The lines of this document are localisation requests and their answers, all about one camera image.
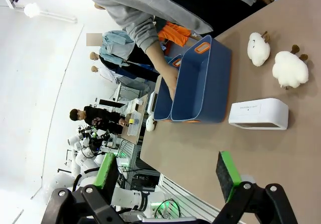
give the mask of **brown tabletop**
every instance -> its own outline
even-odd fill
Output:
[[[286,131],[244,130],[228,124],[158,122],[146,132],[141,159],[199,198],[222,208],[215,174],[218,152],[228,150],[241,174],[258,185],[279,183],[298,223],[321,222],[321,0],[279,0],[230,28],[217,40],[232,50],[227,113],[234,102],[273,97],[289,106]],[[270,58],[261,67],[247,56],[252,32],[271,36]],[[309,81],[285,90],[272,76],[274,56],[297,44],[308,54]],[[254,215],[243,221],[258,223]]]
[[[143,97],[140,98],[142,100],[142,105],[138,105],[137,107],[137,112],[141,113],[141,117],[140,117],[140,121],[139,121],[139,130],[138,130],[138,134],[136,136],[132,136],[132,135],[128,135],[127,131],[128,131],[128,127],[125,126],[124,128],[122,128],[122,132],[121,132],[121,137],[133,144],[137,144],[138,143],[138,139],[139,139],[139,132],[141,129],[141,124],[142,124],[142,120],[144,118],[144,113],[145,113],[145,109],[146,109],[146,104],[147,104],[147,100],[148,100],[148,95],[145,95]],[[127,122],[129,122],[131,114],[128,114],[125,118],[125,120]]]

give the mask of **blue storage bin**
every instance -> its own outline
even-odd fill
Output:
[[[231,70],[231,50],[206,36],[183,56],[172,106],[173,121],[224,120]]]
[[[180,67],[180,60],[182,55],[179,54],[173,58],[169,64],[173,67]],[[156,121],[171,121],[171,110],[172,110],[173,101],[170,96],[169,88],[167,87],[164,79],[160,82],[160,87],[158,90],[158,96],[156,99],[156,105],[154,110],[154,119]]]

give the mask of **orange cloth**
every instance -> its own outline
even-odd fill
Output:
[[[164,28],[158,33],[160,41],[168,39],[181,47],[186,44],[190,35],[191,31],[187,28],[178,26],[168,21],[166,22]]]

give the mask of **sheep plush toy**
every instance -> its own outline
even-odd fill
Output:
[[[264,32],[263,35],[253,32],[250,35],[250,40],[247,45],[247,55],[257,67],[262,66],[270,56],[269,40],[270,36],[268,32]]]
[[[308,81],[309,72],[307,65],[304,63],[308,59],[308,55],[302,54],[297,57],[300,48],[297,45],[292,46],[292,50],[282,51],[276,54],[275,64],[273,65],[273,76],[278,79],[281,87],[299,87],[300,84]]]

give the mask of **white basket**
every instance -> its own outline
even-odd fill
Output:
[[[132,112],[130,119],[133,119],[134,123],[129,124],[127,135],[136,136],[138,134],[140,117],[141,113],[137,111]]]

